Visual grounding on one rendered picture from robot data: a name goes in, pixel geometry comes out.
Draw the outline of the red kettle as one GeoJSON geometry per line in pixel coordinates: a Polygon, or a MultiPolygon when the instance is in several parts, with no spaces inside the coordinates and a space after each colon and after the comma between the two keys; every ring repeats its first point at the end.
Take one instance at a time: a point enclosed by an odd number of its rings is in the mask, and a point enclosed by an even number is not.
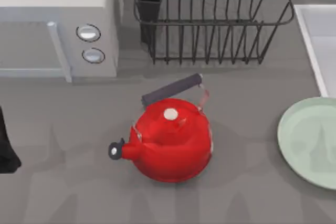
{"type": "Polygon", "coordinates": [[[128,159],[145,176],[179,183],[199,175],[213,154],[213,135],[203,107],[209,97],[203,76],[192,74],[141,97],[143,112],[128,141],[108,147],[109,157],[128,159]]]}

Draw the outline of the small microwave knob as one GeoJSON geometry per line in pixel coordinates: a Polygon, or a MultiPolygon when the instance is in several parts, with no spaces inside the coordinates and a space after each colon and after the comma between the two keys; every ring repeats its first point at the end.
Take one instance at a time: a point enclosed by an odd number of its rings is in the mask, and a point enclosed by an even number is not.
{"type": "Polygon", "coordinates": [[[89,48],[82,51],[82,58],[91,64],[100,64],[105,60],[105,54],[98,48],[89,48]]]}

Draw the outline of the black cutlery holder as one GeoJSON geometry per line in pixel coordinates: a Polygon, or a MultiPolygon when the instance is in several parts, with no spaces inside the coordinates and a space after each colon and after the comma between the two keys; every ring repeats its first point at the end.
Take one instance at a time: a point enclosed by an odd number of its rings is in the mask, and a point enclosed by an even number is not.
{"type": "Polygon", "coordinates": [[[162,0],[135,0],[138,11],[141,42],[150,46],[153,42],[153,36],[156,30],[156,23],[159,18],[160,6],[162,0]]]}

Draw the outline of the large microwave knob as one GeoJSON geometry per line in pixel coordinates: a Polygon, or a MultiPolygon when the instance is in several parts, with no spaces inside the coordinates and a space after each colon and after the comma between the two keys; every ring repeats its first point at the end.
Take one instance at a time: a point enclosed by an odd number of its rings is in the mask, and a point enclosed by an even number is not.
{"type": "Polygon", "coordinates": [[[77,37],[84,42],[95,42],[100,39],[101,31],[92,24],[85,24],[76,28],[77,37]]]}

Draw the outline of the pale green plate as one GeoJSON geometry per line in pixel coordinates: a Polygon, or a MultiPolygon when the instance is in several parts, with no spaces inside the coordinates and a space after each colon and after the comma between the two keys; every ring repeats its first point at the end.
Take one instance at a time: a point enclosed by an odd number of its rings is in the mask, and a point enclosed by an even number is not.
{"type": "Polygon", "coordinates": [[[277,142],[297,175],[336,191],[336,98],[306,98],[291,105],[279,120],[277,142]]]}

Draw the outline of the white sink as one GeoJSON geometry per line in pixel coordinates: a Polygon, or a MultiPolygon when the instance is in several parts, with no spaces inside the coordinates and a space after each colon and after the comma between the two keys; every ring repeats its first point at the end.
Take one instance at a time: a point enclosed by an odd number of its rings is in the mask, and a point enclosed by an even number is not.
{"type": "Polygon", "coordinates": [[[295,13],[320,95],[336,98],[336,4],[295,5],[295,13]]]}

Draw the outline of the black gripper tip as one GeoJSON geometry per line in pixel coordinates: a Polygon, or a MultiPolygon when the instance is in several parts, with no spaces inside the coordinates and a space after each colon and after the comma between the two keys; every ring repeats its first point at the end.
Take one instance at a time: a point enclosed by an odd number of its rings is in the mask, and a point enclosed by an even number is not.
{"type": "Polygon", "coordinates": [[[0,106],[0,174],[15,173],[21,165],[21,160],[9,141],[2,107],[0,106]]]}

